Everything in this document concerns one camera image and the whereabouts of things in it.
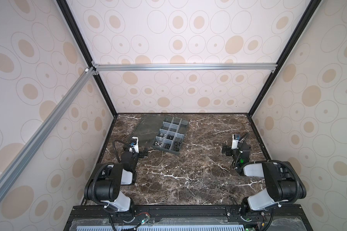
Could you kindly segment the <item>clear compartment organizer box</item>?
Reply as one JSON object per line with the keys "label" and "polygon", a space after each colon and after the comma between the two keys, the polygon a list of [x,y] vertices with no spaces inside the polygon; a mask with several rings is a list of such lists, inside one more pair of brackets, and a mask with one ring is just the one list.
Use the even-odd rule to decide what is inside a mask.
{"label": "clear compartment organizer box", "polygon": [[130,138],[137,138],[138,145],[179,155],[184,144],[189,122],[179,117],[145,115]]}

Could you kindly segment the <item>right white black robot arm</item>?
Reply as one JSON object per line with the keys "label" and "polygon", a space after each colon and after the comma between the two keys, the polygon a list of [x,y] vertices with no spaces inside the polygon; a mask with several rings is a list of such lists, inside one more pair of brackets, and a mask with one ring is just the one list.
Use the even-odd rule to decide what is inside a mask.
{"label": "right white black robot arm", "polygon": [[285,204],[293,204],[307,196],[307,189],[288,161],[249,161],[251,147],[245,142],[222,146],[221,153],[233,158],[232,167],[241,176],[262,178],[266,188],[246,197],[240,205],[239,215],[244,221],[252,221],[251,214],[268,211]]}

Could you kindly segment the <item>diagonal aluminium frame bar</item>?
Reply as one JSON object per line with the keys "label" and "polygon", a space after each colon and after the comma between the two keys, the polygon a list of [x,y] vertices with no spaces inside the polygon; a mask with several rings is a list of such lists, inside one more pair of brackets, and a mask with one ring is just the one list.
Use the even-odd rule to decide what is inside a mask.
{"label": "diagonal aluminium frame bar", "polygon": [[94,67],[89,67],[79,79],[74,83],[72,88],[62,98],[51,114],[46,118],[43,124],[37,129],[31,139],[20,150],[17,157],[10,163],[6,170],[0,176],[0,202],[4,199],[12,185],[21,175],[28,163],[44,143],[55,125],[59,122],[65,111],[73,103],[76,96],[87,83],[90,77],[95,73]]}

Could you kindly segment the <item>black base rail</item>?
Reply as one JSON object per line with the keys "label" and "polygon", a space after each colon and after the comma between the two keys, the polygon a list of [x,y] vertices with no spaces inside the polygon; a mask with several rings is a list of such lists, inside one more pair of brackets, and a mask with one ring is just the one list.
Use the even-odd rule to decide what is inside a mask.
{"label": "black base rail", "polygon": [[116,212],[75,206],[66,231],[311,231],[301,205],[242,212],[239,205],[148,205]]}

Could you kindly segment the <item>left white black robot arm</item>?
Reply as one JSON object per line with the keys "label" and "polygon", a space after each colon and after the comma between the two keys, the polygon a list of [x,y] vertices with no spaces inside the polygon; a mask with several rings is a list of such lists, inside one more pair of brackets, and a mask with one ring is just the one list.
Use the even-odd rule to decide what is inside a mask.
{"label": "left white black robot arm", "polygon": [[147,152],[139,151],[139,138],[132,137],[117,163],[97,164],[85,186],[84,198],[102,206],[108,212],[134,217],[136,213],[133,199],[126,196],[120,188],[133,185],[137,179],[136,167],[140,158]]}

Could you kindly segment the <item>horizontal aluminium frame bar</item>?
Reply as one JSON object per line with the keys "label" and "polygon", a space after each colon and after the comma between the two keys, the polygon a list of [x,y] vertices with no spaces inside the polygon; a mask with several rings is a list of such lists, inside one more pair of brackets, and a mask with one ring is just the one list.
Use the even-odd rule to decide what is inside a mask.
{"label": "horizontal aluminium frame bar", "polygon": [[275,70],[276,63],[241,64],[98,64],[96,71]]}

